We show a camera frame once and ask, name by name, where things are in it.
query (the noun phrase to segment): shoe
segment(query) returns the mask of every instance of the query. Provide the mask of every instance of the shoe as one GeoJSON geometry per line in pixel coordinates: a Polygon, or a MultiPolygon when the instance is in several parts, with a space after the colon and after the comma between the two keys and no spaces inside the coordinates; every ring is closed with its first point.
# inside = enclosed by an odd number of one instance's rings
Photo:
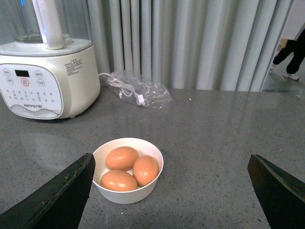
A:
{"type": "Polygon", "coordinates": [[[292,80],[299,80],[299,77],[296,74],[289,74],[288,72],[284,72],[283,77],[292,79],[292,80]]]}
{"type": "Polygon", "coordinates": [[[272,63],[271,66],[270,66],[270,70],[273,71],[274,68],[275,68],[275,64],[272,63]]]}

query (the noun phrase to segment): power cord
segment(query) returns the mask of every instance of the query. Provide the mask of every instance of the power cord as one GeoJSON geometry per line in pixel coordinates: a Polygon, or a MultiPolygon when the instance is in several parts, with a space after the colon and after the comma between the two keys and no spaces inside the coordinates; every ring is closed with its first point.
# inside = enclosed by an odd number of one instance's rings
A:
{"type": "Polygon", "coordinates": [[[135,98],[136,98],[136,102],[138,106],[143,106],[144,105],[144,97],[142,94],[137,94],[135,92],[135,89],[132,85],[128,84],[128,83],[123,83],[120,80],[118,80],[117,78],[113,77],[111,74],[109,73],[100,73],[99,76],[101,75],[107,75],[107,83],[110,86],[113,87],[118,87],[121,89],[122,93],[127,96],[130,97],[134,94],[135,98]]]}

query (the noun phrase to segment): button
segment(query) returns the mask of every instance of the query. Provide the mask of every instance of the button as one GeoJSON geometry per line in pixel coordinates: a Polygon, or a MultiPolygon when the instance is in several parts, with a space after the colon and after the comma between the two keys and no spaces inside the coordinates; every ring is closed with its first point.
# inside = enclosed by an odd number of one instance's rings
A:
{"type": "Polygon", "coordinates": [[[37,84],[40,86],[40,87],[43,87],[45,85],[44,81],[43,80],[38,80],[37,81],[37,84]]]}
{"type": "Polygon", "coordinates": [[[36,76],[37,78],[42,78],[42,77],[43,77],[41,71],[35,71],[35,76],[36,76]]]}
{"type": "Polygon", "coordinates": [[[10,76],[10,71],[9,71],[7,68],[3,69],[3,73],[4,73],[6,76],[10,76]]]}
{"type": "Polygon", "coordinates": [[[10,78],[10,77],[6,78],[6,81],[7,81],[9,84],[14,84],[13,79],[10,78]]]}
{"type": "Polygon", "coordinates": [[[30,85],[30,82],[26,78],[22,78],[21,83],[23,86],[26,86],[26,87],[30,85]]]}

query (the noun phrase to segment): blender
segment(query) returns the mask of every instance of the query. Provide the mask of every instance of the blender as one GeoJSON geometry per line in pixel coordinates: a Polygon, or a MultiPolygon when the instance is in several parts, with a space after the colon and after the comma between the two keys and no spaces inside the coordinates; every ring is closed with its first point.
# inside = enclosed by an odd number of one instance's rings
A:
{"type": "Polygon", "coordinates": [[[86,0],[1,0],[0,29],[0,92],[13,113],[69,118],[96,100],[86,0]]]}

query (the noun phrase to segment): curtain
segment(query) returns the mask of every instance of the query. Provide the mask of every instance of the curtain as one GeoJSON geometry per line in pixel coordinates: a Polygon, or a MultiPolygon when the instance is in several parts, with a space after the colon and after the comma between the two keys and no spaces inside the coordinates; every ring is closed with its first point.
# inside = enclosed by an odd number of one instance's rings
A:
{"type": "Polygon", "coordinates": [[[99,72],[167,88],[261,89],[293,0],[88,0],[99,72]]]}

